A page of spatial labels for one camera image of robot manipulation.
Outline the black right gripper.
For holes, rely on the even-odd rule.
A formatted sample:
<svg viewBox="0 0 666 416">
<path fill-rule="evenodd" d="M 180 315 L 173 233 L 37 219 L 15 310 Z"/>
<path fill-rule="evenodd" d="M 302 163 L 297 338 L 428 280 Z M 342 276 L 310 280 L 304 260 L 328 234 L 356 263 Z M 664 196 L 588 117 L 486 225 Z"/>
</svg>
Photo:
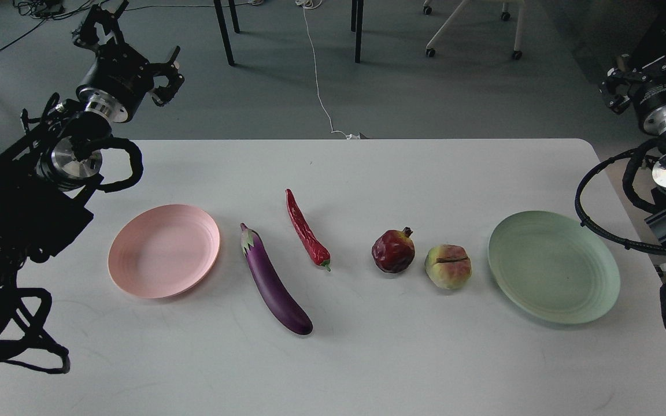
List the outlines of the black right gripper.
<svg viewBox="0 0 666 416">
<path fill-rule="evenodd" d="M 599 83 L 603 103 L 616 115 L 633 108 L 640 131 L 662 135 L 666 133 L 666 65 L 660 57 L 639 69 L 631 59 L 629 54 L 616 56 Z"/>
</svg>

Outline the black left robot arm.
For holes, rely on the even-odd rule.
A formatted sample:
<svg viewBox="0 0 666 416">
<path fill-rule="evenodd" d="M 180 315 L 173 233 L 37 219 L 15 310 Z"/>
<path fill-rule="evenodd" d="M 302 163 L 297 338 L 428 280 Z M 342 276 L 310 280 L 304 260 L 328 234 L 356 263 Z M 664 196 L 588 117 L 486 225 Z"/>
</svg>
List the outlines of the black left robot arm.
<svg viewBox="0 0 666 416">
<path fill-rule="evenodd" d="M 69 351 L 45 329 L 52 295 L 19 286 L 18 273 L 76 240 L 94 218 L 86 204 L 96 192 L 140 181 L 141 151 L 113 126 L 132 121 L 147 95 L 166 105 L 184 82 L 179 47 L 166 62 L 151 62 L 124 39 L 119 18 L 128 5 L 91 5 L 72 32 L 73 44 L 95 55 L 76 98 L 54 93 L 40 116 L 23 111 L 24 136 L 0 153 L 0 363 L 46 374 L 71 370 Z"/>
</svg>

